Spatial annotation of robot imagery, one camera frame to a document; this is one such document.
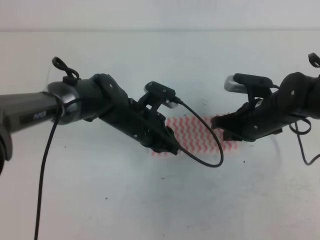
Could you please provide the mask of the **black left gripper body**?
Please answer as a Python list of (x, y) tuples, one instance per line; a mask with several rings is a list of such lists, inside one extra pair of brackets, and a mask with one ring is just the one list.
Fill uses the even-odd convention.
[(106, 101), (99, 119), (133, 138), (147, 148), (168, 148), (170, 143), (152, 128), (168, 135), (165, 117), (128, 97), (109, 75), (98, 75), (98, 86)]

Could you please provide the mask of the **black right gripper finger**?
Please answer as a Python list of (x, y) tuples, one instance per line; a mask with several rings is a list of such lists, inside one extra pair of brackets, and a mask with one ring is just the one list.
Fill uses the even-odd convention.
[(238, 129), (241, 127), (241, 118), (236, 112), (216, 115), (211, 118), (212, 129)]
[(224, 141), (236, 141), (236, 142), (242, 142), (243, 139), (240, 136), (237, 136), (236, 134), (228, 131), (228, 130), (224, 130), (223, 131), (223, 140)]

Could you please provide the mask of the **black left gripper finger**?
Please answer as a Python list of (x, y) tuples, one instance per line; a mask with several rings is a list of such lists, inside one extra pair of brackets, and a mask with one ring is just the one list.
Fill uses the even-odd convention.
[(179, 151), (178, 142), (173, 139), (157, 139), (151, 145), (150, 148), (156, 153), (171, 153), (177, 155)]
[(175, 139), (174, 131), (169, 126), (166, 127), (166, 132), (172, 140)]

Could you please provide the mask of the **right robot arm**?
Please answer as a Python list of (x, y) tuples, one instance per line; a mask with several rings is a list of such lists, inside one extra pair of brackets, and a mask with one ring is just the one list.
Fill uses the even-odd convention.
[(299, 120), (320, 117), (319, 77), (294, 72), (276, 86), (268, 77), (236, 73), (226, 79), (224, 89), (248, 96), (237, 111), (211, 119), (225, 141), (254, 142)]

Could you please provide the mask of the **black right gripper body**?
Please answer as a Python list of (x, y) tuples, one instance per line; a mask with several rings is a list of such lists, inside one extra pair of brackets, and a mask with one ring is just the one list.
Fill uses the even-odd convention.
[(282, 128), (293, 122), (291, 113), (282, 111), (276, 97), (262, 100), (237, 120), (235, 134), (243, 141), (254, 142), (257, 139), (282, 132)]

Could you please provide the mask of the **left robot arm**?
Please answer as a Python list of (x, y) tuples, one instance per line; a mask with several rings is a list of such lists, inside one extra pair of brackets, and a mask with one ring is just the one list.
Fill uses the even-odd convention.
[(100, 119), (156, 153), (178, 153), (174, 132), (158, 112), (175, 97), (173, 89), (150, 82), (145, 95), (135, 101), (108, 74), (82, 79), (60, 58), (54, 57), (52, 64), (65, 72), (62, 81), (50, 83), (42, 92), (0, 97), (1, 163), (12, 158), (12, 133), (45, 121), (67, 125)]

